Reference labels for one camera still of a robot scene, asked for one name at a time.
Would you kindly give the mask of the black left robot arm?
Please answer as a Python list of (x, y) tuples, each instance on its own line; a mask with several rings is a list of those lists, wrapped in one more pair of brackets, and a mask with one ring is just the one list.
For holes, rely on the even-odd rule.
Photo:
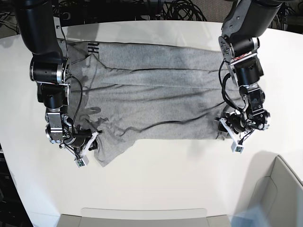
[[(223, 54), (222, 64), (228, 74), (219, 78), (224, 101), (234, 112), (225, 113), (220, 120), (236, 145), (256, 130), (269, 127), (270, 114), (264, 109), (265, 94), (258, 85), (264, 75), (258, 58), (259, 37), (269, 27), (283, 5), (281, 0), (234, 0), (218, 38)], [(239, 88), (244, 106), (238, 106), (228, 95), (226, 83), (233, 78)]]

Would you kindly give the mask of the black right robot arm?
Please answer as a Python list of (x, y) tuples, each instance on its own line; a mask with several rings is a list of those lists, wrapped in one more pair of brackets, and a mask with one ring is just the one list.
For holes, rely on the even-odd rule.
[(46, 107), (47, 138), (78, 161), (98, 147), (95, 139), (102, 132), (76, 127), (76, 118), (68, 115), (67, 80), (73, 76), (60, 18), (53, 14), (50, 0), (14, 0), (12, 4), (23, 42), (33, 55), (29, 76), (37, 84), (38, 101)]

